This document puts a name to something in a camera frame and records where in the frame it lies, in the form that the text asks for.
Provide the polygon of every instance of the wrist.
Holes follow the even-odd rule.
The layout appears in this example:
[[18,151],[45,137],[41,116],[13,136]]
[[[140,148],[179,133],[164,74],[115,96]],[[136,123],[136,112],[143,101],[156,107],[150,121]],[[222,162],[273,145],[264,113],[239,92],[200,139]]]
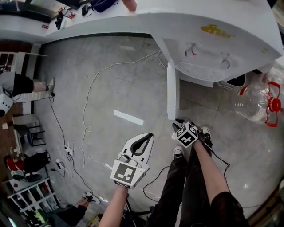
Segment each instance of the wrist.
[[202,145],[202,142],[201,141],[199,141],[199,140],[196,140],[193,144],[192,144],[192,146],[195,148],[196,146],[200,146],[200,145]]
[[120,185],[117,186],[116,191],[120,193],[128,193],[128,189]]

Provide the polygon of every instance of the red bottle holder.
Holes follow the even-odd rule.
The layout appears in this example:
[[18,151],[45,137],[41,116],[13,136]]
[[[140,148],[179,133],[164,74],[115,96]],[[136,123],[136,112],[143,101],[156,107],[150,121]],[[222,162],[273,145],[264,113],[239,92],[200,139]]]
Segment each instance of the red bottle holder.
[[[275,86],[278,89],[278,95],[277,97],[274,97],[273,94],[271,93],[271,86]],[[266,107],[266,121],[265,124],[270,127],[277,127],[278,124],[278,115],[277,113],[281,110],[281,101],[279,99],[280,96],[280,85],[275,83],[275,82],[269,82],[268,83],[268,94],[267,94],[267,101],[268,105]],[[273,116],[274,119],[276,118],[276,122],[271,123],[269,122],[271,120],[271,116]]]

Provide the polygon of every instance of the black shorts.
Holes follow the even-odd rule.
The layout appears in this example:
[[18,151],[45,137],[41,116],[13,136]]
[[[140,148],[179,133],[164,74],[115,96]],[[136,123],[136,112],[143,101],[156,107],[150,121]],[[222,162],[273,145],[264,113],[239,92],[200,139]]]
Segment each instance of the black shorts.
[[29,77],[25,77],[15,73],[14,88],[12,96],[17,96],[23,93],[32,93],[34,90],[34,82]]
[[70,226],[76,226],[78,222],[84,217],[87,208],[79,205],[78,208],[72,206],[71,208],[59,212],[56,215]]

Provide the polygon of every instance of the concrete floor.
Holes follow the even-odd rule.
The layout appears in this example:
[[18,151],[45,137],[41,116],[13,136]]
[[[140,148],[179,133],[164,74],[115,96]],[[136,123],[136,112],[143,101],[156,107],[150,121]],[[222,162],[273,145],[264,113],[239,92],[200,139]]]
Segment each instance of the concrete floor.
[[[72,39],[48,44],[43,54],[39,78],[56,78],[53,107],[63,128],[66,143],[74,143],[75,167],[94,194],[112,198],[115,184],[110,170],[102,164],[85,159],[79,149],[85,127],[83,108],[91,81],[98,70],[113,63],[135,61],[159,48],[152,39],[132,37],[94,37]],[[150,170],[138,184],[143,188],[165,166],[170,165],[176,141],[167,119],[166,69],[156,55],[135,64],[114,66],[103,71],[93,83],[85,112],[85,122],[92,128],[86,132],[84,152],[96,161],[112,165],[124,143],[135,135],[152,132],[155,142],[149,161]],[[181,81],[180,116],[188,116],[197,125],[211,129],[213,149],[231,164],[227,180],[232,194],[243,207],[259,205],[278,184],[283,173],[283,137],[280,129],[257,125],[230,112],[229,92],[218,86],[207,88]],[[144,120],[143,126],[113,115],[113,111]],[[51,179],[62,201],[75,203],[88,189],[66,161],[63,137],[48,99],[35,103],[35,113],[46,130],[47,149],[52,159],[59,158],[73,174],[73,182],[52,172]],[[213,158],[221,171],[225,164]],[[146,190],[155,200],[162,192],[167,171]],[[135,188],[130,191],[130,203],[135,211],[148,210],[155,202]],[[105,205],[91,205],[85,218],[90,218]],[[257,208],[244,209],[249,217]]]

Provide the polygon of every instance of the shoe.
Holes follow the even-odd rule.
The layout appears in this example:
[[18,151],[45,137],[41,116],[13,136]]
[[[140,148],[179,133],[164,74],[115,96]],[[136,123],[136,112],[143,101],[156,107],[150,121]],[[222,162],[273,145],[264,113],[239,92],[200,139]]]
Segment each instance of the shoe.
[[210,133],[210,130],[206,126],[202,127],[202,132],[204,134],[205,140],[211,141],[211,133]]
[[180,158],[180,157],[184,157],[185,154],[184,154],[184,151],[183,151],[183,148],[178,146],[178,147],[175,147],[174,149],[174,158]]
[[52,78],[52,80],[48,84],[48,91],[47,91],[48,94],[51,95],[53,93],[54,86],[55,86],[55,78]]

